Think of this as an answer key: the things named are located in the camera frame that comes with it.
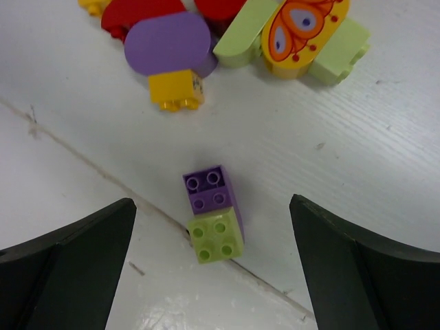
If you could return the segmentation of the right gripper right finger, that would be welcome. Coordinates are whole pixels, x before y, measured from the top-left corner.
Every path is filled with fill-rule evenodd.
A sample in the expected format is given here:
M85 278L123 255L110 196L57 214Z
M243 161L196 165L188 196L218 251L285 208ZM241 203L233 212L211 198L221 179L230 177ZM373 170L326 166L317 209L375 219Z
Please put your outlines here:
M294 195L291 221L319 329L438 329L439 253Z

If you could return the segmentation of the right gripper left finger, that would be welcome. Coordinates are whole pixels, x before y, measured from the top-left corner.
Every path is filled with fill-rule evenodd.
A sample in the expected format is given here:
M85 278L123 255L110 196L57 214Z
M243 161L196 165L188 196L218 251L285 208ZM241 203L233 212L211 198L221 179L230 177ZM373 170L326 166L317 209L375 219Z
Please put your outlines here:
M2 329L104 329L136 206L123 198L1 251Z

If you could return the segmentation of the light green square lego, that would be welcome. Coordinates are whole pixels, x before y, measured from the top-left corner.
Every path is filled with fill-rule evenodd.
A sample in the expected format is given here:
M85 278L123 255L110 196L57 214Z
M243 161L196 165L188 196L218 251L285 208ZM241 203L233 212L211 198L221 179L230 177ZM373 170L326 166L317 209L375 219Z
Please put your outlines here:
M244 241L233 207L194 216L188 231L199 264L242 256Z

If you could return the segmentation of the purple patterned lego brick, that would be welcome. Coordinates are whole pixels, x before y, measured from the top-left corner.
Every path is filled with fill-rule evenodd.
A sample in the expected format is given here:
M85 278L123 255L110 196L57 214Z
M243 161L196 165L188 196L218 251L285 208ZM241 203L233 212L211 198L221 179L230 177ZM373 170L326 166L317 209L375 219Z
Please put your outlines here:
M194 215L233 207L243 239L243 221L232 182L222 165L182 175L186 193Z

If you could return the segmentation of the small orange lego piece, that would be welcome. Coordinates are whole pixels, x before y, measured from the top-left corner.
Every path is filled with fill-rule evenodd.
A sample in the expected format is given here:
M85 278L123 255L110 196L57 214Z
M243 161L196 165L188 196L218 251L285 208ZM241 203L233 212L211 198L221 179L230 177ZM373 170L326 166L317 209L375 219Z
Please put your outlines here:
M203 80L190 69L148 77L151 102L170 112L198 109L205 101Z

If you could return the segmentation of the light green wedge lego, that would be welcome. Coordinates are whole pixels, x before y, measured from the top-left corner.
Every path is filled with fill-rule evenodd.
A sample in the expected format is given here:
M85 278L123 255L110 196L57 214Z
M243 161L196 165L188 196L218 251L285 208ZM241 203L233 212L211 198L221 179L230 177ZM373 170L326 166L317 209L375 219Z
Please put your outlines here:
M308 69L308 74L326 86L341 83L368 52L370 32L346 18L327 41Z

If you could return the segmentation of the purple rounded lego piece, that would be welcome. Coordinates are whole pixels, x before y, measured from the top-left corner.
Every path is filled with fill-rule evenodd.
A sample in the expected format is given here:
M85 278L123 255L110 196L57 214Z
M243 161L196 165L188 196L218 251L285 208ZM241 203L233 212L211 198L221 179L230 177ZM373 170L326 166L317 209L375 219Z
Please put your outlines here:
M179 12L136 23L126 36L124 55L129 66L144 76L191 69L205 78L218 65L213 47L204 19Z

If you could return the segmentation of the dark red lego brick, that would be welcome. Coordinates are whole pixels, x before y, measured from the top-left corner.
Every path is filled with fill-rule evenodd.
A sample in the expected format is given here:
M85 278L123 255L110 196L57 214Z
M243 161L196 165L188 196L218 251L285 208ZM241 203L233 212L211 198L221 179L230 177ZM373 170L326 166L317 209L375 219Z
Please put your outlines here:
M185 11L180 0L113 0L102 14L101 28L124 43L137 22Z

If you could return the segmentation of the yellow lego brick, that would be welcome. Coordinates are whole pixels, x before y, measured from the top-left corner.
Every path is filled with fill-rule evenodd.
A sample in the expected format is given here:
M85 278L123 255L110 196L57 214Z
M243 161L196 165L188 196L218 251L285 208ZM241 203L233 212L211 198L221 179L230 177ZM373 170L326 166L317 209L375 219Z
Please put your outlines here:
M92 17L101 17L111 0L78 0L78 5Z

